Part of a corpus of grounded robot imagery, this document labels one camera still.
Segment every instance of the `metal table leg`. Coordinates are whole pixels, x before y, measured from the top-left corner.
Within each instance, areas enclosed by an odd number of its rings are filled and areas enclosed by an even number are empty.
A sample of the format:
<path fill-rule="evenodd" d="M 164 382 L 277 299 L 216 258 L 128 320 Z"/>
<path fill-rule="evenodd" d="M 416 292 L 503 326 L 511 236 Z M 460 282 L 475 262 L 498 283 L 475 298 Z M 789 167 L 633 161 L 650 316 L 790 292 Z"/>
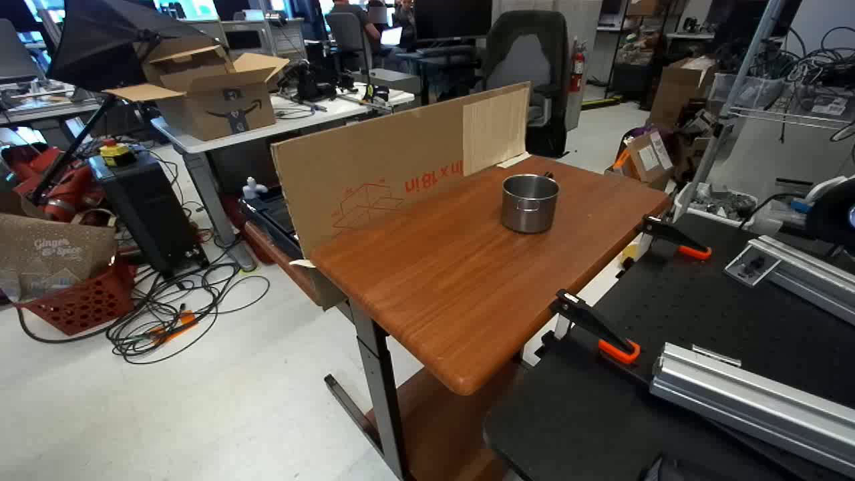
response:
<path fill-rule="evenodd" d="M 363 359 L 368 381 L 374 425 L 367 421 L 367 415 L 358 411 L 352 399 L 333 378 L 327 378 L 327 387 L 350 415 L 350 421 L 367 433 L 367 438 L 380 450 L 390 470 L 398 479 L 410 479 L 392 359 L 384 346 L 387 334 L 358 308 L 350 311 L 350 320 L 355 323 L 358 353 Z"/>
<path fill-rule="evenodd" d="M 188 175 L 212 218 L 213 240 L 219 248 L 231 248 L 231 258 L 240 266 L 240 271 L 253 271 L 257 262 L 249 248 L 237 240 L 231 218 L 224 214 L 216 195 L 216 176 L 212 172 L 209 155 L 184 155 Z"/>

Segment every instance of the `stainless steel bowl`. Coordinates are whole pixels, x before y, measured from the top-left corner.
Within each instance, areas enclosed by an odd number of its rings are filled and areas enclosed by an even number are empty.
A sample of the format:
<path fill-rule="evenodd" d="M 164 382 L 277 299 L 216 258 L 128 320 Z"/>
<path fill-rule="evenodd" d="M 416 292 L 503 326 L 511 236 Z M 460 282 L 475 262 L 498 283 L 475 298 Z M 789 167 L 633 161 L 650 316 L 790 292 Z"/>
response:
<path fill-rule="evenodd" d="M 504 179 L 503 224 L 514 234 L 545 234 L 553 227 L 559 183 L 551 175 L 519 175 Z"/>

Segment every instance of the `red basket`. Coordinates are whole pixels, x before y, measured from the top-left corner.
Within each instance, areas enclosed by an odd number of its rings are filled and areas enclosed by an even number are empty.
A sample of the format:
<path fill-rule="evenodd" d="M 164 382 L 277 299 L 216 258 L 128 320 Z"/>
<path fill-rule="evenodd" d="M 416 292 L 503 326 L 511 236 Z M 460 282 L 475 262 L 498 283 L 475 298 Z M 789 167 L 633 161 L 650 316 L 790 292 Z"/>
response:
<path fill-rule="evenodd" d="M 101 326 L 117 316 L 134 311 L 130 292 L 134 292 L 137 268 L 117 260 L 104 272 L 65 288 L 48 298 L 32 299 L 22 308 L 40 316 L 50 326 L 65 334 L 89 331 Z"/>

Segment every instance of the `gray floor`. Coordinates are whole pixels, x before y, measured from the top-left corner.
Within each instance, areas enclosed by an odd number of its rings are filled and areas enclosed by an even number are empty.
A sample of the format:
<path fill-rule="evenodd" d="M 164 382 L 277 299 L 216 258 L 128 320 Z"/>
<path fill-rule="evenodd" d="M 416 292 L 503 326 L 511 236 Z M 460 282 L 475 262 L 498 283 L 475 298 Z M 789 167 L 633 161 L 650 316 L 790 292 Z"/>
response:
<path fill-rule="evenodd" d="M 617 136 L 643 117 L 633 104 L 586 113 L 565 163 L 605 172 Z M 2 311 L 0 479 L 392 479 L 321 382 L 336 375 L 367 407 L 352 326 L 336 311 L 321 314 L 280 271 L 260 275 L 273 283 L 260 304 L 145 370 L 114 359 L 104 339 L 36 346 Z M 257 288 L 240 287 L 227 308 Z M 395 343 L 392 359 L 398 382 L 420 370 Z"/>

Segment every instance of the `black computer tower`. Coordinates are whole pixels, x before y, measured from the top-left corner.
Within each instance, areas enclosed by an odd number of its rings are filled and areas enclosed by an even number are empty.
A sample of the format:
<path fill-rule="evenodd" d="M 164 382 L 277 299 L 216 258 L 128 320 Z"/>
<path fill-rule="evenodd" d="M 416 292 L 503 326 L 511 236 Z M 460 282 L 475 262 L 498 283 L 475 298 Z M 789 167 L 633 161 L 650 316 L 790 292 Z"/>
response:
<path fill-rule="evenodd" d="M 128 167 L 106 167 L 100 155 L 89 167 L 142 258 L 164 278 L 209 266 L 161 163 L 145 149 L 134 149 L 134 155 L 137 161 Z"/>

